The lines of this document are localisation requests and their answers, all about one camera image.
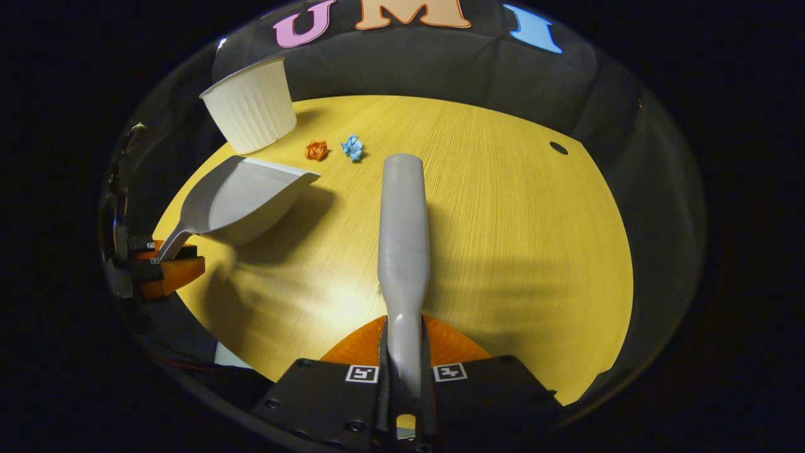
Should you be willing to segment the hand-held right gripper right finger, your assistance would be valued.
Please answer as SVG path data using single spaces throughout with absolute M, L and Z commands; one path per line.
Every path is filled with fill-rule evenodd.
M 558 423 L 563 405 L 515 355 L 493 356 L 425 315 L 430 390 L 440 441 L 524 441 Z

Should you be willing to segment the white ribbed garbage bin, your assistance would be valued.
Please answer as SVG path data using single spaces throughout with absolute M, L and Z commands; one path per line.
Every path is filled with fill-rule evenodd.
M 199 99 L 238 155 L 248 155 L 285 137 L 297 124 L 285 57 L 250 64 L 213 84 Z

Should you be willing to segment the yellow wooden desktop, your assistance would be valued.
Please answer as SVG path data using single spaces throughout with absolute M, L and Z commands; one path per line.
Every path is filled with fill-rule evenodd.
M 613 195 L 582 144 L 480 107 L 344 96 L 294 103 L 298 123 L 253 158 L 320 174 L 264 236 L 193 237 L 205 273 L 179 298 L 269 379 L 384 315 L 377 281 L 383 163 L 423 161 L 431 279 L 425 312 L 492 355 L 512 354 L 562 405 L 613 366 L 635 289 Z M 358 135 L 360 162 L 341 143 Z M 305 158 L 326 141 L 322 161 Z

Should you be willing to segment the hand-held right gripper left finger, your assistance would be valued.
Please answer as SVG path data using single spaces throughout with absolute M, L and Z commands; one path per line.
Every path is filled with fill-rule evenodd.
M 313 448 L 374 452 L 389 433 L 386 317 L 355 330 L 322 359 L 296 359 L 254 404 L 261 422 Z

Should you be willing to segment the small grey broom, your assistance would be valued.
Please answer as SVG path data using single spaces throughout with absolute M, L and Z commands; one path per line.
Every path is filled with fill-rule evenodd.
M 392 393 L 405 408 L 422 398 L 421 318 L 430 271 L 423 161 L 397 153 L 383 166 L 377 275 L 386 306 Z

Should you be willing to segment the grey plastic dustpan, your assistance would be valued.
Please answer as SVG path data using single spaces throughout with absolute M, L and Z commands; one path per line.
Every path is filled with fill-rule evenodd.
M 271 229 L 320 174 L 263 160 L 229 157 L 187 193 L 156 259 L 173 260 L 191 236 L 245 245 Z

